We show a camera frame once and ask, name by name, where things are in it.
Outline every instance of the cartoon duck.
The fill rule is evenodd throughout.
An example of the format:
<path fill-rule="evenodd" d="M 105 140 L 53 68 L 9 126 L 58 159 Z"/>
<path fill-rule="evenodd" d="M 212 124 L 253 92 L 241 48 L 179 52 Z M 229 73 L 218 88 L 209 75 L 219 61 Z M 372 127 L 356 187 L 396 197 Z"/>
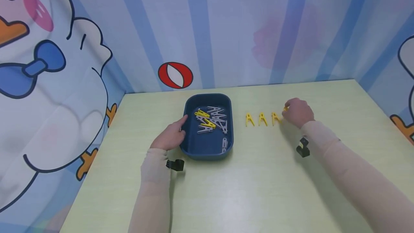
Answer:
<path fill-rule="evenodd" d="M 78 158 L 77 179 L 89 170 L 97 149 L 87 149 L 117 109 L 107 107 L 102 41 L 71 0 L 0 0 L 0 212 L 39 173 Z"/>
<path fill-rule="evenodd" d="M 414 36 L 409 37 L 403 42 L 400 49 L 398 50 L 398 59 L 400 59 L 401 65 L 414 79 Z M 411 90 L 409 96 L 409 109 L 411 117 L 414 119 L 414 87 Z M 398 127 L 398 129 L 404 134 L 404 136 L 414 145 L 414 123 L 405 125 L 404 121 L 398 115 L 390 116 L 391 120 Z"/>

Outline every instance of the blue tray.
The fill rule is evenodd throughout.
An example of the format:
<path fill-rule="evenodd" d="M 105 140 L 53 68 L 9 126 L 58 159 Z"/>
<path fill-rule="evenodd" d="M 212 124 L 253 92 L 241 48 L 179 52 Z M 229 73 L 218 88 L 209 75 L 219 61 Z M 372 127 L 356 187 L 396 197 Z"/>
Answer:
<path fill-rule="evenodd" d="M 201 130 L 198 125 L 201 123 L 196 119 L 194 113 L 201 109 L 207 112 L 207 106 L 220 107 L 224 109 L 223 114 L 227 120 L 227 135 L 219 128 L 213 132 L 197 134 Z M 233 146 L 233 116 L 231 113 L 231 101 L 223 94 L 201 94 L 190 97 L 185 103 L 184 115 L 188 119 L 182 126 L 185 130 L 185 138 L 180 145 L 181 150 L 194 160 L 219 160 L 224 159 Z M 222 151 L 223 138 L 227 138 L 227 149 Z"/>

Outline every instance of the table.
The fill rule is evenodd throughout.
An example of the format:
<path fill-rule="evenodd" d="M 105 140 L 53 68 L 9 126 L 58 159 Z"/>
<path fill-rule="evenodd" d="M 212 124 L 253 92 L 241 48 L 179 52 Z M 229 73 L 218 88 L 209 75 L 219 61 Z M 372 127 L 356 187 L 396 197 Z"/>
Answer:
<path fill-rule="evenodd" d="M 298 130 L 272 126 L 293 97 L 414 201 L 414 147 L 354 80 L 139 93 L 123 98 L 61 232 L 127 232 L 152 140 L 189 97 L 213 92 L 232 101 L 233 149 L 215 162 L 169 153 L 185 160 L 172 173 L 172 233 L 371 232 L 314 157 L 297 154 Z M 268 127 L 257 125 L 261 111 Z"/>

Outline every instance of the blue bow tie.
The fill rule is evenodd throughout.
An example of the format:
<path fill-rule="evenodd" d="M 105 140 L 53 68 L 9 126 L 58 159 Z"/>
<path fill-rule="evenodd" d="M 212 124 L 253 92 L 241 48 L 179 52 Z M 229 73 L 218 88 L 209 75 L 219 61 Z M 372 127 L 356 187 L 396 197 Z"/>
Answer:
<path fill-rule="evenodd" d="M 0 64 L 0 93 L 13 99 L 30 95 L 42 72 L 59 72 L 66 66 L 60 48 L 50 40 L 43 40 L 34 49 L 34 61 L 28 64 Z"/>

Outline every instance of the hand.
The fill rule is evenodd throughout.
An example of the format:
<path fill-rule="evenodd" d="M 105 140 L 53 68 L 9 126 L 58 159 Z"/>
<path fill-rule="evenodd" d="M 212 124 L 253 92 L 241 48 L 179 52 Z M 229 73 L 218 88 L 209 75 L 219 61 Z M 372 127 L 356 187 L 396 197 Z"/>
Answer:
<path fill-rule="evenodd" d="M 283 117 L 299 129 L 301 129 L 306 122 L 315 120 L 313 111 L 306 101 L 294 98 L 288 100 L 285 103 L 285 106 L 289 107 L 289 109 L 282 112 Z"/>
<path fill-rule="evenodd" d="M 181 127 L 188 115 L 183 116 L 176 122 L 168 125 L 158 137 L 152 142 L 150 149 L 164 149 L 166 151 L 177 148 L 184 140 L 185 131 Z"/>

